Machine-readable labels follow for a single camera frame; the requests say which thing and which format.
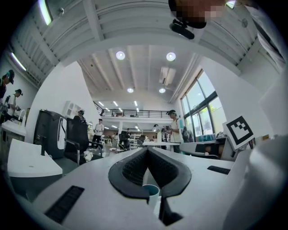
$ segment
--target black slot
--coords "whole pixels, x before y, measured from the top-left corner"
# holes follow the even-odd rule
[[[228,173],[230,172],[230,169],[220,168],[220,167],[217,167],[217,166],[209,166],[207,169],[209,169],[211,171],[214,171],[214,172],[226,174],[226,175],[228,175]]]
[[[85,189],[71,186],[45,213],[47,217],[61,224]]]

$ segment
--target black cap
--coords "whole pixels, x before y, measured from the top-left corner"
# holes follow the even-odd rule
[[[172,114],[172,113],[175,113],[175,114],[176,114],[176,111],[175,111],[175,110],[170,110],[170,111],[168,111],[166,114],[170,115],[170,114]]]
[[[170,10],[172,14],[181,22],[186,23],[187,26],[193,27],[195,29],[203,29],[206,26],[206,22],[200,22],[199,18],[184,18],[182,17],[182,12],[177,12],[176,9],[176,2],[175,0],[169,0],[168,1]]]
[[[17,90],[15,90],[15,92],[16,92],[16,93],[19,93],[20,95],[23,96],[23,93],[22,93],[22,90],[21,90],[21,89],[17,89]]]
[[[9,77],[9,82],[11,82],[11,84],[13,84],[14,83],[14,71],[13,70],[9,70],[7,72],[7,75]]]

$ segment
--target large window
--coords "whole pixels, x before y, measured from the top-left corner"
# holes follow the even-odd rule
[[[223,131],[226,116],[220,99],[204,71],[201,71],[182,98],[185,123],[194,134],[217,134]]]

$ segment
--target cup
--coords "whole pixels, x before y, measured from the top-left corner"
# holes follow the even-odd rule
[[[155,185],[143,185],[143,188],[149,192],[148,206],[154,210],[158,201],[160,189]]]

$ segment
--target round ceiling light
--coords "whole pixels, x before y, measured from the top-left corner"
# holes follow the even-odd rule
[[[119,60],[124,60],[125,54],[124,54],[122,51],[118,51],[118,52],[116,53],[116,57],[117,57],[117,59],[119,59]]]
[[[167,58],[167,60],[170,61],[170,62],[171,62],[171,61],[174,61],[175,58],[176,58],[176,54],[174,54],[173,52],[170,52],[170,53],[167,54],[166,58]]]
[[[160,93],[165,93],[165,91],[166,91],[166,90],[165,90],[164,88],[159,89],[159,92],[160,92]]]

